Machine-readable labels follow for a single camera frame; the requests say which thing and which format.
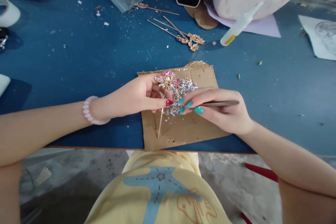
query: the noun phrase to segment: glue bottle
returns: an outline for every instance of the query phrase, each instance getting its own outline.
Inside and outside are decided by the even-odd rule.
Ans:
[[[222,46],[228,46],[247,27],[247,25],[253,20],[253,15],[263,4],[264,2],[258,3],[257,6],[255,6],[250,12],[245,13],[243,16],[236,19],[235,24],[220,40]]]

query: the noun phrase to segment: purple paper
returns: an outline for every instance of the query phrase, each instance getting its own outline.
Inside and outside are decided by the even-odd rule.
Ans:
[[[224,19],[218,16],[212,3],[209,1],[204,1],[205,6],[208,9],[208,13],[211,17],[218,20],[223,25],[231,27],[236,22],[231,19]],[[254,20],[248,24],[248,26],[243,30],[244,32],[257,33],[261,35],[271,36],[271,37],[281,37],[278,25],[273,14],[264,17],[263,19]]]

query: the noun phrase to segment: red object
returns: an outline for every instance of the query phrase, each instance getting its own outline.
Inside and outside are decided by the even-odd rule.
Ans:
[[[166,107],[167,107],[167,106],[170,106],[170,105],[172,105],[172,104],[173,104],[173,101],[171,101],[171,100],[166,101]]]
[[[270,169],[262,168],[262,167],[255,166],[253,164],[248,164],[248,163],[245,163],[245,167],[255,173],[260,174],[261,176],[264,176],[275,182],[278,182],[278,176]]]
[[[247,224],[252,224],[252,222],[246,217],[246,215],[243,212],[240,213],[240,216],[244,219],[244,221]]]

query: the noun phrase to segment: blue table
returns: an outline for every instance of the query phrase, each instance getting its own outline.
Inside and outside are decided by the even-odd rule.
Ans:
[[[220,88],[241,92],[254,120],[315,154],[336,155],[336,62],[314,56],[308,37],[299,36],[297,17],[336,21],[333,13],[289,3],[275,13],[282,38],[242,33],[224,48],[219,43],[224,26],[206,31],[175,0],[146,1],[180,13],[167,16],[207,41],[192,53],[146,21],[163,20],[163,13],[153,10],[121,14],[110,0],[10,1],[21,10],[21,18],[10,28],[6,50],[0,53],[0,73],[12,79],[0,98],[1,114],[104,96],[138,71],[203,60],[214,65]],[[95,15],[98,5],[99,10],[104,7],[100,17]],[[85,128],[51,145],[143,149],[141,115]],[[234,135],[174,149],[253,152]]]

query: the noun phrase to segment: concrete floor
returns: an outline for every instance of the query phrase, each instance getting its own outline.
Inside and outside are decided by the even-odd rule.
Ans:
[[[105,186],[121,174],[128,156],[121,150],[81,149],[26,168],[20,183],[22,216],[41,210],[32,224],[84,223]],[[336,167],[336,159],[326,159]],[[215,191],[233,224],[280,224],[281,199],[277,183],[247,170],[247,162],[268,168],[258,155],[199,153],[203,178]],[[51,177],[34,182],[44,167]]]

